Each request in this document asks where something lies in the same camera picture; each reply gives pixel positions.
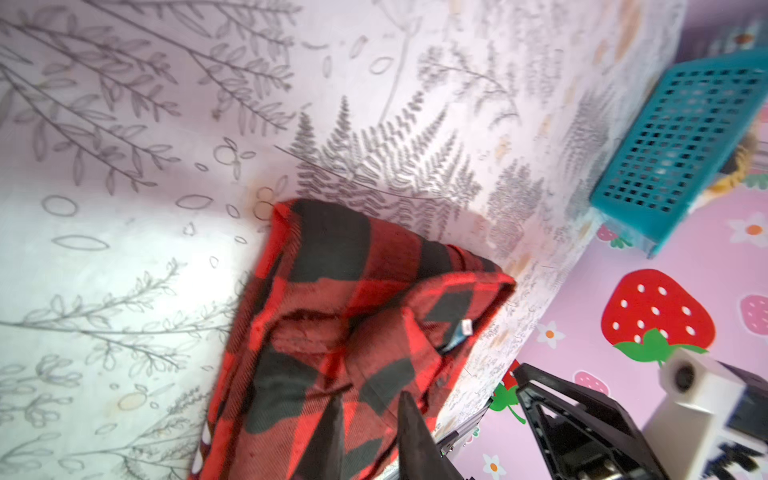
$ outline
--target plaid shirt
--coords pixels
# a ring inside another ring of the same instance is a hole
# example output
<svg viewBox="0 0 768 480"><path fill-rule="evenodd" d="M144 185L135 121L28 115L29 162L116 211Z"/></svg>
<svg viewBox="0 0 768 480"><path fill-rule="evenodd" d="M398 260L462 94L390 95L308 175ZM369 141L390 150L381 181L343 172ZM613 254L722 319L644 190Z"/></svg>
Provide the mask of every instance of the plaid shirt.
<svg viewBox="0 0 768 480"><path fill-rule="evenodd" d="M375 476L397 455L399 393L433 430L514 287L493 262L392 223L320 201L278 204L190 478L291 478L337 395L342 478ZM449 349L463 319L474 334Z"/></svg>

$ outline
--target pink surface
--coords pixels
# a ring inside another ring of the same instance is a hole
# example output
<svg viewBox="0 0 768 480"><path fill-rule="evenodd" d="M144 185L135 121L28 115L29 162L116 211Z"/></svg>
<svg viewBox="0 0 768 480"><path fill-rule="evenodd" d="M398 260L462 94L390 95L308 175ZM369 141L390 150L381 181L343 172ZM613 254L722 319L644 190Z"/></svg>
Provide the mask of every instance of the pink surface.
<svg viewBox="0 0 768 480"><path fill-rule="evenodd" d="M601 235L603 240L596 237L518 360L564 379L608 388L611 397L642 427L664 396L657 381L659 365L635 362L614 348L603 337L601 317L623 276L635 270L656 269L671 276L712 317L717 334L710 355L768 378L768 336L753 331L762 332L762 328L748 329L741 309L745 297L754 295L747 300L760 300L768 296L768 247L760 246L754 235L736 235L733 225L738 223L731 221L748 224L756 218L754 214L762 214L763 227L768 227L764 222L768 217L768 190L739 186L691 215L653 260L633 248L612 247L605 235ZM759 307L749 306L745 312L757 313ZM564 338L548 341L548 330ZM522 416L520 406L513 408ZM466 478L492 478L484 472L483 454L498 455L507 472L502 479L549 478L531 430L509 411L489 411L480 426L479 437L455 460Z"/></svg>

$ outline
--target camera lens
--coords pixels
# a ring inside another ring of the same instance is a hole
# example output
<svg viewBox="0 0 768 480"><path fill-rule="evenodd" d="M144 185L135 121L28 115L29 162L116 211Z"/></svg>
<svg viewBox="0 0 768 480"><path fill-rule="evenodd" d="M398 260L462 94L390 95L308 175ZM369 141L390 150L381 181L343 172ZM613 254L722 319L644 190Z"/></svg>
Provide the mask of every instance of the camera lens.
<svg viewBox="0 0 768 480"><path fill-rule="evenodd" d="M674 374L674 384L680 393L685 393L694 384L694 368L691 364L683 365Z"/></svg>

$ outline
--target red and black plaid fabric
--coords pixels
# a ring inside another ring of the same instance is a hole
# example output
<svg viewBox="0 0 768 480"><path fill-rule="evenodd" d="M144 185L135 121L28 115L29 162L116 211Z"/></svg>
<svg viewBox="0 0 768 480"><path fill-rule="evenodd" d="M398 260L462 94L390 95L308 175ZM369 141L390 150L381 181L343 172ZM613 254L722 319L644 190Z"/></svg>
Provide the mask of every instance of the red and black plaid fabric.
<svg viewBox="0 0 768 480"><path fill-rule="evenodd" d="M336 396L342 478L373 477L396 455L399 393L434 429L514 287L489 260L392 223L314 200L277 205L190 478L291 478ZM446 352L463 319L474 335Z"/></svg>

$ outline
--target basket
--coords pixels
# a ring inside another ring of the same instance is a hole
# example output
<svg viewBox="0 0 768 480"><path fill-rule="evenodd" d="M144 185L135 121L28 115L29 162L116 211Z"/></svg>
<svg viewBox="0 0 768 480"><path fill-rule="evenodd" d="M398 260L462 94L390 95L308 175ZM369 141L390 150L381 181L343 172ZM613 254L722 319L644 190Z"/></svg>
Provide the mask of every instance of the basket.
<svg viewBox="0 0 768 480"><path fill-rule="evenodd" d="M675 65L592 193L614 232L653 257L714 180L768 94L768 48Z"/></svg>

